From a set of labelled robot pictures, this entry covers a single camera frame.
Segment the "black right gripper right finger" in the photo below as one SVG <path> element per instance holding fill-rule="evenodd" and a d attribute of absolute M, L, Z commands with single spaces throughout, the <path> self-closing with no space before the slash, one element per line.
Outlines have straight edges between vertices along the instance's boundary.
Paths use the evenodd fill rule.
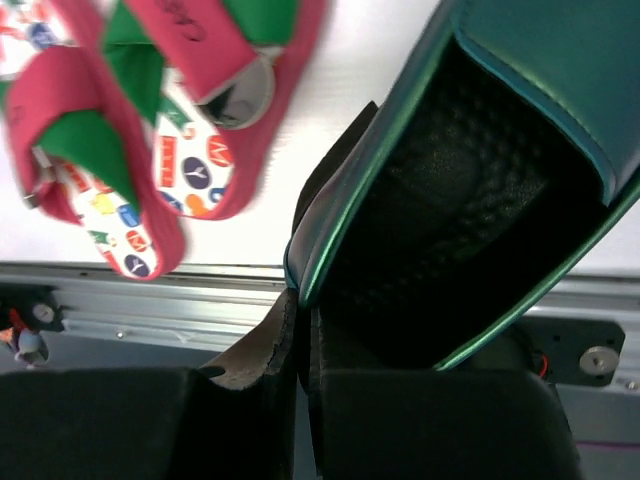
<path fill-rule="evenodd" d="M 324 479 L 580 479 L 555 391 L 525 370 L 392 369 L 310 314 L 308 401 Z"/>

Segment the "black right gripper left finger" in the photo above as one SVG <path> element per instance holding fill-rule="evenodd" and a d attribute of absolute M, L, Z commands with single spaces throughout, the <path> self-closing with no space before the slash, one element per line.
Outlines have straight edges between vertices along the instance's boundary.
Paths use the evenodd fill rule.
<path fill-rule="evenodd" d="M 5 479 L 289 479 L 297 296 L 198 368 L 1 378 Z"/>

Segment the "metallic green loafer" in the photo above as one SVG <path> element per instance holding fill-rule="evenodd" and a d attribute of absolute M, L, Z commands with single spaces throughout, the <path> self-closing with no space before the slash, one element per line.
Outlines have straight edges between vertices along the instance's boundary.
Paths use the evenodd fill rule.
<path fill-rule="evenodd" d="M 638 3 L 442 1 L 305 185 L 286 280 L 392 365 L 447 369 L 638 197 Z"/>

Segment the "pink patterned sandal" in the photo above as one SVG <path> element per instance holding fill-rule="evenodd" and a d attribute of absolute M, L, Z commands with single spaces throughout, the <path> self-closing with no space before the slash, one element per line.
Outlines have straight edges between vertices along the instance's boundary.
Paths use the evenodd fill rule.
<path fill-rule="evenodd" d="M 158 278 L 186 241 L 153 185 L 138 114 L 101 53 L 90 1 L 1 5 L 1 117 L 24 201 L 83 228 L 119 274 Z"/>
<path fill-rule="evenodd" d="M 313 55 L 325 1 L 120 1 L 104 53 L 149 133 L 173 213 L 225 220 L 252 199 Z"/>

